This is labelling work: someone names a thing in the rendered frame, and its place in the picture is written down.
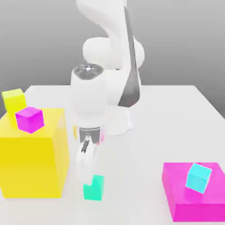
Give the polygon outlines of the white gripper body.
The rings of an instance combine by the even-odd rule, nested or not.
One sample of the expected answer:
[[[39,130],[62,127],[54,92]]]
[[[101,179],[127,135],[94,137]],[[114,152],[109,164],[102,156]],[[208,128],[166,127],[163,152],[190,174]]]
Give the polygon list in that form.
[[[95,155],[97,145],[83,142],[76,155],[76,174],[83,184],[91,184],[94,175]]]

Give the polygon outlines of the small teal cube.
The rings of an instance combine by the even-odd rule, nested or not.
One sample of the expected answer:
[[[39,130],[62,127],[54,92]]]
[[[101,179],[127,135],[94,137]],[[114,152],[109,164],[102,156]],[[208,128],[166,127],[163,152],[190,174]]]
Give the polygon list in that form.
[[[101,201],[104,193],[104,181],[104,176],[94,175],[90,185],[83,185],[84,199]]]

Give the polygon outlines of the small magenta cube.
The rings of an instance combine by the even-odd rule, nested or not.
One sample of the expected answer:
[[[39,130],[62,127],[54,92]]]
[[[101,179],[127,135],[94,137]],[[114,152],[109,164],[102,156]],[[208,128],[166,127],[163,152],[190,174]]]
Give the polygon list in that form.
[[[43,111],[34,107],[27,107],[15,114],[18,129],[27,133],[34,133],[44,127]]]

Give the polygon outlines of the small yellow cube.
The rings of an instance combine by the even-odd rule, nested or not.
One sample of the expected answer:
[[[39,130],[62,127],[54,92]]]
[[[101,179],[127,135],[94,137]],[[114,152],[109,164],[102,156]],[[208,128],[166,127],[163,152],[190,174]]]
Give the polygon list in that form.
[[[15,114],[18,111],[27,107],[25,94],[22,89],[19,88],[9,91],[3,91],[2,97],[9,121],[12,126],[17,127],[17,120]]]

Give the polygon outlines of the small cyan cube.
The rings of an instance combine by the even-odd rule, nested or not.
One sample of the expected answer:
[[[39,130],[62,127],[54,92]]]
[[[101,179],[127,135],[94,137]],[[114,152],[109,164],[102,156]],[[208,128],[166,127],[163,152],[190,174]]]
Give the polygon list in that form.
[[[193,163],[187,174],[186,188],[204,194],[210,180],[211,172],[211,168]]]

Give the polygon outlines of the large yellow box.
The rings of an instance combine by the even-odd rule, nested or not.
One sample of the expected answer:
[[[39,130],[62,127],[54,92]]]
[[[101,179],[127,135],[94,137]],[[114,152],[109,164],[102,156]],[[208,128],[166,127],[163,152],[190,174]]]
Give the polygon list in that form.
[[[60,198],[69,168],[62,108],[45,108],[44,127],[29,134],[0,118],[0,189],[4,198]]]

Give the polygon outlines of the large pink box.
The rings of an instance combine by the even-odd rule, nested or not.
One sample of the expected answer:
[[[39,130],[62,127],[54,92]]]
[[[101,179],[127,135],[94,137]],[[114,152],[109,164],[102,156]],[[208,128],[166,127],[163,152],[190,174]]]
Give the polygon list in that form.
[[[187,188],[192,163],[166,162],[162,182],[175,222],[225,222],[225,173],[218,163],[199,163],[212,170],[204,194]]]

